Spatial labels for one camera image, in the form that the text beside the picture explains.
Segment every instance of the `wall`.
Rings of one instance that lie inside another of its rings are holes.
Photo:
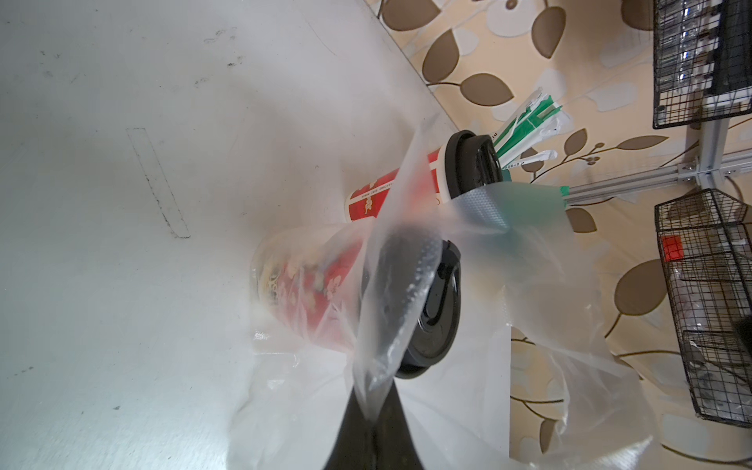
[[[461,129],[497,130],[538,86],[564,106],[574,131],[536,146],[557,150],[559,158],[516,168],[514,180],[576,186],[696,155],[697,129],[651,126],[651,0],[366,2]],[[725,151],[749,147],[750,118],[732,119]],[[739,186],[748,193],[748,181],[752,177],[741,177],[726,191],[738,196]],[[687,401],[656,262],[653,206],[689,189],[677,185],[568,212],[599,273],[607,342],[644,378],[656,409],[666,468],[710,468],[749,457],[752,448],[749,430],[698,420]],[[634,290],[620,288],[625,286]],[[523,339],[518,332],[512,345],[510,449],[513,457],[529,460],[547,447],[553,422],[562,416],[560,404],[534,402],[556,401],[562,391],[542,355]]]

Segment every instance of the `red object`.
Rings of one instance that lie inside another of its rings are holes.
[[[444,151],[445,148],[442,147],[429,153],[428,155],[428,161],[431,168],[431,176],[433,176],[433,185],[436,191],[437,202],[441,201],[441,191],[439,190],[436,170],[438,165],[444,164],[444,159],[439,158],[440,153]],[[384,205],[384,201],[387,199],[389,188],[392,187],[392,183],[397,177],[398,171],[399,168],[378,178],[373,183],[366,184],[364,187],[360,188],[350,195],[350,198],[347,201],[347,215],[350,216],[351,221],[365,219],[366,217],[376,217],[378,215],[379,211],[381,210],[381,206]]]
[[[345,247],[326,266],[285,263],[273,280],[277,318],[291,330],[314,335],[332,300],[355,264],[362,241]]]
[[[681,245],[681,237],[679,235],[662,237],[661,244],[663,245],[664,261],[675,261],[676,259],[684,258],[684,247]]]

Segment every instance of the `black wire basket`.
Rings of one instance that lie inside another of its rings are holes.
[[[655,0],[653,127],[752,113],[752,2]]]
[[[658,249],[697,415],[752,427],[752,358],[736,329],[750,316],[747,205],[702,190],[655,207]]]

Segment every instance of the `white table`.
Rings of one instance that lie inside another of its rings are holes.
[[[361,0],[7,0],[0,63],[0,468],[224,468],[255,246],[453,124]]]

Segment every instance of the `clear plastic bag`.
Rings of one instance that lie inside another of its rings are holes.
[[[678,322],[679,331],[704,331],[711,327],[708,312],[705,309],[705,298],[713,302],[712,287],[698,283],[688,283],[681,277],[681,270],[671,270],[671,284],[676,292],[675,318]]]
[[[256,300],[300,338],[355,348],[358,289],[373,219],[303,227],[267,237],[253,256]]]
[[[378,415],[425,302],[443,238],[462,254],[455,343],[424,375],[397,383],[423,466],[659,468],[652,411],[636,373],[618,365],[603,340],[598,283],[583,262],[558,189],[495,183],[436,208],[424,147],[419,133],[372,227],[332,227],[329,240],[340,241],[323,244],[340,253],[349,243],[342,240],[368,236],[332,296],[335,307],[327,307],[338,309],[331,317],[346,319],[333,323],[335,330],[350,333],[314,329],[312,335],[308,321],[293,323],[299,340],[281,325],[266,323],[255,332],[258,367],[248,403],[233,424],[228,467],[322,468],[351,387],[364,414]],[[397,250],[387,249],[390,243]],[[400,250],[402,256],[381,257]],[[268,256],[260,253],[257,258]],[[551,446],[530,465],[500,450],[508,445],[508,409],[502,409],[501,397],[509,390],[508,371],[499,369],[496,357],[509,354],[510,324],[548,354],[566,391],[566,415]],[[328,344],[331,338],[356,338],[354,349],[345,355],[311,344],[339,350],[351,345]]]

